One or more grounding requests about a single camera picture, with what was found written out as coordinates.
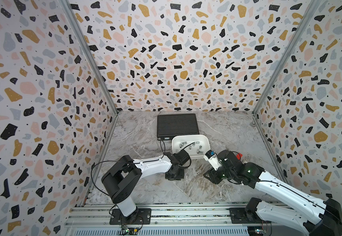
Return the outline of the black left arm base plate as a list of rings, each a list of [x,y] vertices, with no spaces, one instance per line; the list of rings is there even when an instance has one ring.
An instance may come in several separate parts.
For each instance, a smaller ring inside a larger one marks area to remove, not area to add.
[[[124,216],[120,209],[114,209],[111,213],[110,225],[149,225],[152,209],[137,208],[129,216]]]

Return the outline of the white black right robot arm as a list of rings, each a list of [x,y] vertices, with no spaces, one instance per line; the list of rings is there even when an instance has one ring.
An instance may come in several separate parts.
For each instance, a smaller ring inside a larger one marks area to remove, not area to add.
[[[304,193],[255,163],[243,163],[240,153],[235,151],[223,150],[216,154],[209,150],[204,159],[211,169],[203,176],[213,184],[227,180],[264,192],[287,205],[281,207],[251,198],[245,207],[247,219],[278,223],[306,236],[342,235],[342,209],[336,200],[322,200]]]

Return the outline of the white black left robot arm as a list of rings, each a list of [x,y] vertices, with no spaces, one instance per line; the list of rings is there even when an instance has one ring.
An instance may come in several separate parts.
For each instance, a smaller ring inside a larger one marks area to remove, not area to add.
[[[141,179],[164,173],[167,180],[179,181],[184,179],[184,170],[191,164],[192,159],[185,150],[178,153],[165,152],[160,156],[143,160],[125,155],[103,175],[101,181],[122,216],[135,217],[137,206],[131,193]]]

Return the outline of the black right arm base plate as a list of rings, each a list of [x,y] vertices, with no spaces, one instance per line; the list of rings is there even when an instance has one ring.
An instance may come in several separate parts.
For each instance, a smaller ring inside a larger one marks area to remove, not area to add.
[[[260,224],[262,220],[255,214],[247,211],[244,207],[229,208],[232,224]]]

